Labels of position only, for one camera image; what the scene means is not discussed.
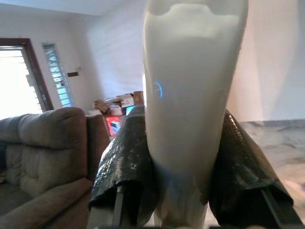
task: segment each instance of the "cardboard box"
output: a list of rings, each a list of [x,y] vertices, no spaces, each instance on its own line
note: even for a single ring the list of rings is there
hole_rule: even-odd
[[[134,104],[144,104],[143,91],[138,91],[133,93]]]
[[[128,107],[134,105],[132,94],[123,94],[117,96],[117,98],[121,101],[121,107]]]
[[[109,115],[105,117],[105,120],[109,130],[109,135],[114,137],[118,134],[119,130],[124,125],[126,116]]]
[[[102,100],[97,100],[94,102],[94,108],[97,110],[100,110],[103,114],[106,114],[107,111],[109,110],[109,107],[104,101]]]
[[[121,108],[119,105],[111,104],[109,106],[110,108],[110,114],[111,115],[124,115],[125,114],[125,108]]]
[[[89,115],[101,115],[102,112],[100,110],[88,111]]]

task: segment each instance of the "gray sofa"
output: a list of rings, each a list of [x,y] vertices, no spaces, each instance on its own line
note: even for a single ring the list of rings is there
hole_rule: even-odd
[[[86,228],[92,183],[109,139],[101,115],[63,108],[0,120],[0,228]]]

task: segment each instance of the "wooden window frame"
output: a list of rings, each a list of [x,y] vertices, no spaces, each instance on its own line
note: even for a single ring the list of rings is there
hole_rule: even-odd
[[[42,97],[45,109],[46,111],[54,110],[31,40],[29,38],[0,38],[0,46],[22,46],[24,48],[38,86],[38,93],[40,93]]]

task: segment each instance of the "window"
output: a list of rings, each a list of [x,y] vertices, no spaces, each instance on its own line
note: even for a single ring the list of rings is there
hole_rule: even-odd
[[[57,93],[63,107],[74,106],[72,94],[68,85],[66,75],[63,71],[61,61],[59,59],[55,44],[43,44],[44,53],[49,65],[53,82],[56,86]]]

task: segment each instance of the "floor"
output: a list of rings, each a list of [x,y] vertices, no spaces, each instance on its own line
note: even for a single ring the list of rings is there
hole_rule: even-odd
[[[295,210],[305,223],[305,121],[282,122],[276,126],[243,123],[295,201]],[[205,228],[217,225],[208,209]]]

